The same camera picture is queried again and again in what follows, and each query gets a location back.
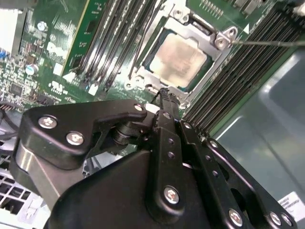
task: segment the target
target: bolt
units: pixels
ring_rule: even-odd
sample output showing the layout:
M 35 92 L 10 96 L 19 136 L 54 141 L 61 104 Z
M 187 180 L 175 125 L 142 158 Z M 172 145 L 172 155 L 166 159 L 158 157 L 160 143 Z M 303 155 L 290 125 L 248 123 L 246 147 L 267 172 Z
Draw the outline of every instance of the bolt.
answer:
M 179 202 L 179 195 L 177 191 L 171 187 L 166 187 L 164 189 L 164 196 L 171 204 L 177 204 Z
M 274 212 L 270 212 L 270 217 L 271 217 L 272 221 L 273 221 L 276 225 L 278 225 L 278 226 L 281 226 L 281 225 L 282 225 L 281 220 L 280 220 L 280 218 L 277 216 L 277 214 L 275 214 Z
M 83 144 L 84 138 L 80 133 L 77 132 L 70 132 L 67 134 L 66 139 L 68 143 L 74 146 L 79 146 Z
M 163 116 L 167 119 L 171 119 L 171 115 L 167 112 L 163 112 Z
M 184 123 L 184 126 L 185 126 L 186 128 L 188 128 L 188 129 L 191 129 L 191 128 L 192 128 L 191 125 L 188 124 L 188 123 Z
M 282 214 L 282 218 L 290 227 L 292 226 L 292 222 L 290 221 L 287 215 Z
M 214 148 L 218 148 L 218 145 L 215 141 L 210 141 L 210 144 L 214 147 Z
M 224 39 L 222 37 L 217 38 L 215 41 L 215 45 L 217 46 L 217 48 L 223 49 L 225 47 Z
M 142 111 L 142 110 L 143 110 L 143 108 L 141 107 L 141 105 L 138 105 L 138 104 L 134 105 L 134 108 L 135 108 L 137 111 Z
M 237 211 L 235 211 L 234 209 L 230 209 L 229 210 L 229 216 L 230 219 L 232 220 L 232 222 L 238 226 L 241 227 L 243 225 L 243 219 L 241 218 L 241 216 L 238 214 Z
M 46 128 L 46 129 L 53 129 L 54 127 L 57 126 L 57 122 L 54 118 L 51 117 L 42 117 L 38 120 L 38 124 L 42 127 L 42 128 Z

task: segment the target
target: green circuit board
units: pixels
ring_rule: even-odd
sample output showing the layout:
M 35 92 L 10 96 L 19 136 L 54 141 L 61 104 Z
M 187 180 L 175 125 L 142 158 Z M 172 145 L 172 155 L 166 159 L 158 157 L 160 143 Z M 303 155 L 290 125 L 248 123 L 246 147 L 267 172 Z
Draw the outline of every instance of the green circuit board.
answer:
M 80 78 L 67 81 L 62 75 L 66 64 L 77 54 L 87 51 L 94 32 L 92 28 L 103 13 L 106 0 L 39 0 L 37 6 L 28 9 L 27 18 L 16 56 L 0 59 L 1 100 L 15 104 L 19 111 L 41 105 L 37 97 L 47 97 L 46 105 L 95 101 L 97 98 L 80 88 Z M 188 0 L 186 5 L 219 30 L 236 26 L 239 39 L 246 39 L 262 17 L 272 8 L 273 2 L 259 4 L 246 15 L 233 2 L 225 0 Z M 38 29 L 44 22 L 45 31 Z M 26 73 L 26 66 L 35 63 L 38 72 Z M 153 98 L 147 91 L 125 90 L 126 75 L 118 75 L 106 100 L 133 98 L 145 103 Z M 17 93 L 16 86 L 22 88 Z

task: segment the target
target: black metal bracket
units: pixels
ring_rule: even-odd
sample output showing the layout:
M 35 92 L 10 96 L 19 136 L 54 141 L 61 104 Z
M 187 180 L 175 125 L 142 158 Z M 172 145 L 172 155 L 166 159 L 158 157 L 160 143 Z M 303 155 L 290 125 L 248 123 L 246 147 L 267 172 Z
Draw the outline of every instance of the black metal bracket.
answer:
M 70 220 L 59 223 L 62 216 L 67 215 L 69 219 L 82 214 L 93 217 L 99 208 L 108 212 L 107 207 L 95 202 L 114 195 L 124 204 L 116 203 L 116 198 L 107 201 L 108 204 L 113 202 L 110 209 L 115 211 L 109 214 L 130 211 L 127 214 L 130 219 L 138 219 L 139 212 L 145 215 L 144 219 L 149 215 L 147 221 L 141 221 L 141 225 L 147 223 L 149 228 L 163 228 L 163 225 L 183 228 L 188 225 L 185 220 L 197 217 L 198 222 L 189 225 L 204 225 L 207 219 L 207 228 L 296 229 L 296 222 L 288 212 L 217 141 L 199 140 L 195 128 L 180 119 L 178 101 L 173 94 L 161 89 L 152 103 L 160 107 L 156 114 L 147 112 L 134 100 L 39 107 L 24 113 L 19 145 L 13 156 L 17 166 L 11 166 L 12 174 L 17 181 L 27 175 L 34 178 L 30 180 L 39 183 L 35 191 L 43 197 L 51 197 L 47 203 L 55 206 L 56 212 L 51 215 L 53 228 L 69 228 L 63 225 L 69 225 Z M 42 117 L 51 118 L 56 125 L 52 128 L 41 125 Z M 80 144 L 68 141 L 71 132 L 82 137 Z M 84 180 L 79 174 L 74 176 L 85 158 L 124 149 L 127 144 L 138 145 L 137 152 Z M 55 172 L 70 180 L 57 179 Z M 114 177 L 123 177 L 126 181 Z M 134 186 L 126 187 L 127 181 Z M 196 190 L 188 190 L 186 184 Z M 122 194 L 121 190 L 129 191 L 147 211 L 135 210 L 129 203 L 128 193 Z M 79 198 L 81 208 L 75 206 L 75 198 Z M 103 222 L 100 215 L 94 220 Z M 85 228 L 100 226 L 97 223 L 92 227 L 90 222 L 79 225 L 83 224 L 87 225 Z

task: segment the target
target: sticker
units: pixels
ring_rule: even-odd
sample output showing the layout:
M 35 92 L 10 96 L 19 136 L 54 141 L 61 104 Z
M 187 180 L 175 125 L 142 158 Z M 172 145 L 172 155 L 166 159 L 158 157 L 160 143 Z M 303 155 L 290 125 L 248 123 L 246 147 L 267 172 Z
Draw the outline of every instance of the sticker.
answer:
M 296 192 L 288 194 L 278 202 L 290 215 L 293 216 L 296 222 L 305 218 L 305 205 Z
M 55 66 L 54 66 L 54 69 L 53 69 L 53 74 L 60 76 L 61 72 L 62 72 L 62 69 L 63 69 L 63 66 L 59 63 L 56 63 Z

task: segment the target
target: motherboard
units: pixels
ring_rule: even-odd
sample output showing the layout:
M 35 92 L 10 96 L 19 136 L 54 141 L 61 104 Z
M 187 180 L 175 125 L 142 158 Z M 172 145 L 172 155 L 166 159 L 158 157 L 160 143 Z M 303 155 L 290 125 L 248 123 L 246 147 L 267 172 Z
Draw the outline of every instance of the motherboard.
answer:
M 211 131 L 221 117 L 209 111 L 217 116 L 210 125 L 197 122 L 203 114 L 198 101 L 202 96 L 208 101 L 209 90 L 215 91 L 213 82 L 222 78 L 226 66 L 232 69 L 241 66 L 237 60 L 247 62 L 241 53 L 262 53 L 242 51 L 244 47 L 232 41 L 298 39 L 300 33 L 293 38 L 270 36 L 279 32 L 269 31 L 266 23 L 281 16 L 275 13 L 277 4 L 272 0 L 39 0 L 22 9 L 0 9 L 0 103 L 19 112 L 111 99 L 147 103 L 167 87 L 178 97 L 181 114 Z M 288 26 L 285 33 L 292 31 Z M 251 84 L 255 88 L 259 83 Z M 230 108 L 242 97 L 238 95 Z M 226 107 L 222 117 L 229 111 Z

